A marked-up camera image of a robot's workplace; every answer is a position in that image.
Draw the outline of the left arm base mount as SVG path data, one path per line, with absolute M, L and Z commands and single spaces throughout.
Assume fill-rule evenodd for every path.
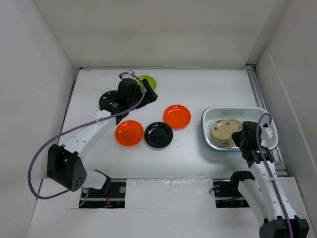
M 125 207 L 126 182 L 124 178 L 111 178 L 94 170 L 87 173 L 81 188 L 79 208 L 122 209 Z

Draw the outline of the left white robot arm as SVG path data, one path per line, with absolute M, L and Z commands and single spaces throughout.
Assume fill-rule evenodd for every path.
M 98 170 L 86 171 L 84 159 L 94 145 L 131 110 L 144 107 L 157 98 L 147 78 L 123 78 L 117 90 L 102 94 L 92 124 L 85 126 L 64 144 L 53 144 L 49 148 L 47 176 L 72 192 L 83 187 L 92 188 L 101 197 L 108 195 L 111 178 Z

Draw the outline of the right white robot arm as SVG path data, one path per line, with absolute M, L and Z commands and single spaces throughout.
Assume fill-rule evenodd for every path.
M 229 189 L 242 195 L 259 224 L 262 238 L 305 238 L 310 226 L 300 218 L 283 191 L 270 150 L 261 146 L 259 123 L 245 121 L 242 130 L 232 134 L 242 152 L 247 171 L 234 172 Z

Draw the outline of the beige plate with characters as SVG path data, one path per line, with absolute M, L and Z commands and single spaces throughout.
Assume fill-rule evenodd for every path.
M 232 134 L 242 131 L 242 123 L 236 119 L 223 119 L 216 122 L 211 128 L 212 136 L 223 142 L 232 139 Z

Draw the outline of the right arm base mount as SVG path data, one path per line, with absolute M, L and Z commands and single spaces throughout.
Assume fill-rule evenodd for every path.
M 213 178 L 209 194 L 214 195 L 216 208 L 249 208 L 248 202 L 238 191 L 238 185 L 248 179 L 255 180 L 250 171 L 233 172 L 226 179 Z

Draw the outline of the beige plate with black blot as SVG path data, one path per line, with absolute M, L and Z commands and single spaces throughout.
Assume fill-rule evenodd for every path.
M 214 136 L 211 137 L 213 144 L 217 147 L 235 147 L 235 143 L 232 138 L 229 139 L 218 139 Z

